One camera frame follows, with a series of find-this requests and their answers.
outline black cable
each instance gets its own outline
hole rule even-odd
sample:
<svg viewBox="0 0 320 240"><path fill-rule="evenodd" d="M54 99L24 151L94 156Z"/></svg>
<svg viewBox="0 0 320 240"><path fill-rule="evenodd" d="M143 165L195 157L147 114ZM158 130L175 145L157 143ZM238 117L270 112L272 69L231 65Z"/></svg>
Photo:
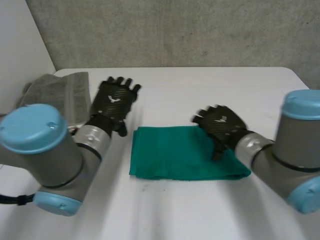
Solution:
<svg viewBox="0 0 320 240"><path fill-rule="evenodd" d="M34 196L34 194L20 195L17 197L0 195L0 204L16 204L18 206L22 206L26 205L27 203L31 203L34 199Z"/></svg>

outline logo on robotic hand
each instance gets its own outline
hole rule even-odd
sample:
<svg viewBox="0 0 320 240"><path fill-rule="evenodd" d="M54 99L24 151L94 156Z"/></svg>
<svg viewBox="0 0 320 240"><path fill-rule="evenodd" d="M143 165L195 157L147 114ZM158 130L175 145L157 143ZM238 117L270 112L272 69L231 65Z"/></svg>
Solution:
<svg viewBox="0 0 320 240"><path fill-rule="evenodd" d="M110 102L113 104L113 103L115 103L115 102L119 102L121 99L120 98L118 98L118 99L113 99L112 98L112 96L108 96L108 98L109 98L109 100L110 100Z"/></svg>
<svg viewBox="0 0 320 240"><path fill-rule="evenodd" d="M226 123L227 122L227 117L226 116L222 116L222 118L220 120L214 120L215 122L218 123Z"/></svg>

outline white wall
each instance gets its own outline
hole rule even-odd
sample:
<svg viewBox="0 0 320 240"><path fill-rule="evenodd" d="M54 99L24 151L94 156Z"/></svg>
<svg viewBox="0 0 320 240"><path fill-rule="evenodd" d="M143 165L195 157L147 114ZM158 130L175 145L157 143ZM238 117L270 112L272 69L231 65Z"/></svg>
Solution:
<svg viewBox="0 0 320 240"><path fill-rule="evenodd" d="M25 83L54 72L25 0L0 0L0 113L14 107Z"/></svg>

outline silver metal band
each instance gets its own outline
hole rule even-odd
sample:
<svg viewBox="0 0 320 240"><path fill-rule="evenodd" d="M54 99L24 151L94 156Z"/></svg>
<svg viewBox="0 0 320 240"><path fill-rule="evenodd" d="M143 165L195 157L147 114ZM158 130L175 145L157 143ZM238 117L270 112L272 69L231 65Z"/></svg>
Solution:
<svg viewBox="0 0 320 240"><path fill-rule="evenodd" d="M245 165L251 169L251 162L254 156L266 145L273 144L273 142L258 133L249 133L244 136L235 147L235 156Z"/></svg>
<svg viewBox="0 0 320 240"><path fill-rule="evenodd" d="M97 126L84 125L74 136L74 141L93 148L103 158L109 148L111 138L104 130Z"/></svg>

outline gray concrete wall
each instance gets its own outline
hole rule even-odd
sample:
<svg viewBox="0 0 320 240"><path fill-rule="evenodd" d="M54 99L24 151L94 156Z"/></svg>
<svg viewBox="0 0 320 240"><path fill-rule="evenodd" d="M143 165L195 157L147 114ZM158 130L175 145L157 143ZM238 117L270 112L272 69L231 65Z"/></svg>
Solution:
<svg viewBox="0 0 320 240"><path fill-rule="evenodd" d="M320 88L320 0L26 2L57 70L282 66Z"/></svg>

